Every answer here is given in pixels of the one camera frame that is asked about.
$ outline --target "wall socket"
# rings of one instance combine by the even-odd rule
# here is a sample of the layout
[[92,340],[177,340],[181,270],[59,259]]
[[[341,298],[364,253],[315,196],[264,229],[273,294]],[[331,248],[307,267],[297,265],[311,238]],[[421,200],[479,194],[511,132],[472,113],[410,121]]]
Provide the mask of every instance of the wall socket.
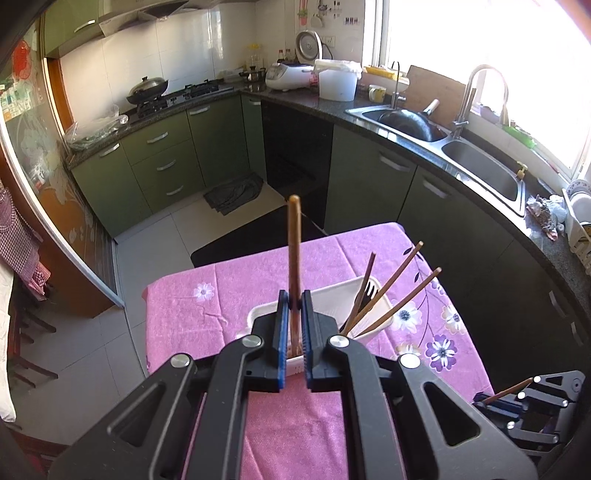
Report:
[[335,46],[335,36],[334,35],[325,35],[324,37],[320,37],[320,41],[325,43],[329,47]]

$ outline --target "metal screw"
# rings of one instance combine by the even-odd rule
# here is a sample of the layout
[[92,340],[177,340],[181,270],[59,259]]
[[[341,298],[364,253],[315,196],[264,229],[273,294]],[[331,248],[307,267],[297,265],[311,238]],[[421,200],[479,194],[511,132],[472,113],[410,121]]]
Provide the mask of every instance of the metal screw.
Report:
[[254,348],[262,345],[262,339],[257,335],[246,335],[242,337],[242,344],[248,348]]
[[349,345],[349,339],[343,335],[334,335],[330,337],[329,342],[337,348],[345,348]]
[[421,359],[414,353],[405,353],[400,356],[398,362],[406,368],[417,368],[421,364]]
[[184,368],[188,366],[191,359],[185,353],[177,353],[170,359],[170,364],[174,368]]

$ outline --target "pink tablecloth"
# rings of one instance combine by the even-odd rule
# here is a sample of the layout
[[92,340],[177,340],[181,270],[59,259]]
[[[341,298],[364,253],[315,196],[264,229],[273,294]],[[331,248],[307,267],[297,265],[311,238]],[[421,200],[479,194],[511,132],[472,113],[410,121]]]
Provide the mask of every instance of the pink tablecloth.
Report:
[[[363,275],[376,252],[372,275],[382,284],[402,263],[411,241],[396,223],[306,242],[301,246],[302,287],[310,290]],[[256,305],[287,289],[287,249],[169,275],[144,291],[148,370],[171,355],[218,353],[246,328]],[[390,288],[392,304],[408,294],[430,267],[419,255]],[[492,392],[480,357],[440,283],[409,302],[392,326],[368,345],[380,356],[413,352],[465,400]],[[242,459],[242,479],[346,478],[345,438],[338,393],[312,394],[303,375],[288,377],[280,394],[253,393]]]

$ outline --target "tiled floor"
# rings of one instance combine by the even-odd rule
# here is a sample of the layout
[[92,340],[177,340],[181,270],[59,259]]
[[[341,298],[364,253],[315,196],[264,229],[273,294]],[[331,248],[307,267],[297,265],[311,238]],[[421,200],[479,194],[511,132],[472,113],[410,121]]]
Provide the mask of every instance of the tiled floor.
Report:
[[57,333],[33,325],[28,329],[35,343],[23,345],[22,355],[60,378],[47,380],[27,371],[37,388],[14,382],[11,393],[23,432],[69,444],[87,431],[147,374],[144,288],[165,275],[193,268],[193,251],[284,203],[265,184],[255,200],[223,216],[198,194],[120,235],[117,253],[125,311],[113,307],[94,319],[83,319],[47,303],[39,316]]

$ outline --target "gas stove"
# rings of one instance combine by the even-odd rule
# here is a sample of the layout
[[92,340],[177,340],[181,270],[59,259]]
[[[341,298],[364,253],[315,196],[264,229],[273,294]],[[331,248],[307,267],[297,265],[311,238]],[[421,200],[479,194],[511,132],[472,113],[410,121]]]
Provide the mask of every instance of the gas stove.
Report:
[[188,100],[232,89],[233,87],[225,86],[224,84],[220,85],[218,80],[205,80],[205,82],[199,83],[198,85],[185,85],[185,88],[182,90],[162,95],[154,100],[142,103],[141,105],[138,105],[137,108],[126,112],[126,115],[129,116],[129,123],[133,124],[140,119],[146,118],[164,109],[180,105]]

